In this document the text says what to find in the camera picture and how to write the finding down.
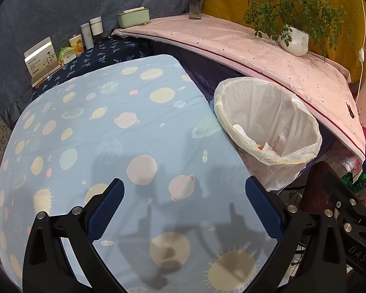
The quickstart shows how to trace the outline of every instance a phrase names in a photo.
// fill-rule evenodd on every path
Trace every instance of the white cable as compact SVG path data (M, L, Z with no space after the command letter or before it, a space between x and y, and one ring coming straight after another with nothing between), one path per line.
M362 71L361 71L361 77L359 79L359 87L358 87L358 94L356 95L355 104L358 102L359 97L359 91L361 90L361 82L362 82L362 76L363 76L363 62L365 61L365 41L366 41L366 13L365 13L365 5L363 4L362 0L362 8L363 8L363 17L365 19L365 36L363 37L363 46L359 50L359 61L361 62Z

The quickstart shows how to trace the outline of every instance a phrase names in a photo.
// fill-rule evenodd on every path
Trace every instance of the pink cloth cover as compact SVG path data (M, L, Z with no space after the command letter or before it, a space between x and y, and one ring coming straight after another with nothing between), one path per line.
M342 66L312 53L295 57L279 43L255 37L251 28L209 15L203 15L201 20L189 20L188 15L153 19L147 25L114 33L179 46L246 76L282 85L295 93L311 114L361 161L365 160L365 137L347 85L349 73Z

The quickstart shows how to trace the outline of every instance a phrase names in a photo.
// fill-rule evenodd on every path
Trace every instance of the glass vase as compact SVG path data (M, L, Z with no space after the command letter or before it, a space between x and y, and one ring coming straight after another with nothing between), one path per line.
M190 0L190 14L188 16L191 20L201 19L201 8L203 0Z

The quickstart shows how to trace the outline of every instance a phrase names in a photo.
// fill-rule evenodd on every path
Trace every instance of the mint green tissue box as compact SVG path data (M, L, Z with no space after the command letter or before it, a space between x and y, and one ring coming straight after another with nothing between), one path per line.
M133 9L118 14L118 23L120 27L129 28L131 26L149 23L149 9Z

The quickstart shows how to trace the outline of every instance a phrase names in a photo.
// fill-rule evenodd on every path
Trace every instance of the white plastic bag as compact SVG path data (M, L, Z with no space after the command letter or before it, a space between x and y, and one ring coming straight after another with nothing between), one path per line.
M289 185L320 150L317 120L295 94L274 82L224 80L214 93L214 112L268 191Z

